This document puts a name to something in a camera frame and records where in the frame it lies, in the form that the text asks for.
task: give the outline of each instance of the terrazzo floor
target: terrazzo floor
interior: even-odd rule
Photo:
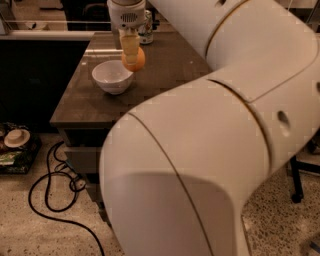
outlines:
[[[43,145],[28,174],[0,176],[0,256],[100,255],[96,241],[86,230],[44,219],[30,209],[29,190],[47,172],[48,150],[61,141],[58,134],[40,134],[40,138]],[[58,157],[65,157],[63,147]],[[317,158],[313,156],[313,161],[318,161]],[[300,204],[290,199],[293,186],[286,168],[275,172],[246,204],[243,219],[253,256],[320,255],[310,247],[311,242],[320,245],[320,177],[302,173],[301,178],[305,198]],[[98,207],[86,191],[80,193],[76,204],[67,212],[49,213],[43,203],[45,183],[41,182],[35,190],[36,209],[88,226],[99,238],[105,255],[123,255],[112,230],[101,220]],[[66,178],[53,177],[50,194],[53,207],[66,206],[71,200],[68,184]]]

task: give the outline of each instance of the electrical cord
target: electrical cord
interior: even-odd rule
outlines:
[[[28,195],[28,202],[29,202],[29,206],[30,208],[36,213],[38,214],[39,216],[43,217],[43,218],[46,218],[46,219],[49,219],[49,220],[53,220],[53,221],[58,221],[58,222],[63,222],[63,223],[69,223],[69,224],[73,224],[73,225],[76,225],[76,226],[79,226],[81,228],[84,228],[85,230],[87,230],[95,239],[95,241],[97,242],[98,246],[99,246],[99,249],[100,249],[100,253],[102,256],[104,256],[104,251],[103,251],[103,248],[101,246],[101,243],[98,239],[98,237],[96,236],[96,234],[91,230],[89,229],[88,227],[86,227],[85,225],[81,224],[81,223],[78,223],[76,221],[72,221],[72,220],[64,220],[64,219],[60,219],[60,218],[55,218],[55,217],[52,217],[52,216],[48,216],[48,215],[45,215],[41,212],[39,212],[38,210],[35,209],[35,207],[33,206],[32,204],[32,193],[33,193],[33,190],[36,188],[36,186],[44,179],[47,178],[47,186],[46,186],[46,192],[45,192],[45,204],[46,204],[46,207],[52,211],[52,212],[63,212],[63,211],[66,211],[68,209],[70,209],[77,201],[77,198],[79,196],[79,193],[85,189],[85,185],[82,186],[81,188],[77,188],[77,182],[79,180],[81,180],[81,176],[79,174],[76,174],[76,172],[72,169],[72,167],[67,163],[67,161],[64,161],[64,160],[61,160],[57,157],[57,150],[58,148],[63,144],[63,141],[61,142],[58,142],[56,143],[55,145],[53,145],[50,150],[48,151],[48,154],[47,154],[47,161],[46,161],[46,164],[47,164],[47,170],[48,170],[48,173],[43,175],[42,177],[40,177],[31,187],[30,191],[29,191],[29,195]],[[55,158],[56,161],[59,162],[59,164],[55,167],[55,170],[54,172],[51,172],[50,170],[50,155],[51,153],[53,152],[53,156]],[[76,174],[75,177],[72,177],[69,173],[63,171],[64,169],[66,168],[69,168],[74,174]],[[70,179],[70,183],[69,183],[69,188],[70,190],[74,193],[74,196],[73,196],[73,199],[72,201],[70,202],[70,204],[68,204],[66,207],[62,208],[62,209],[54,209],[50,206],[49,204],[49,195],[50,195],[50,187],[51,187],[51,178],[53,176],[66,176]]]

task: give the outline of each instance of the white bowl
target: white bowl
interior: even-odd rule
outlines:
[[[121,60],[109,60],[97,65],[92,77],[105,92],[120,94],[132,83],[133,72],[127,70]]]

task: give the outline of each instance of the robot arm screw hole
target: robot arm screw hole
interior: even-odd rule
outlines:
[[[227,0],[218,0],[218,2],[216,3],[215,7],[221,7],[221,6],[223,6],[226,2],[227,2]]]
[[[283,111],[278,112],[278,120],[280,121],[280,129],[285,137],[290,135],[290,122],[288,116]]]

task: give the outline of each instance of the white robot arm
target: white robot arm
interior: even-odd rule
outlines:
[[[110,131],[100,185],[114,232],[128,256],[250,255],[243,205],[320,125],[319,41],[273,0],[150,2],[214,72]]]

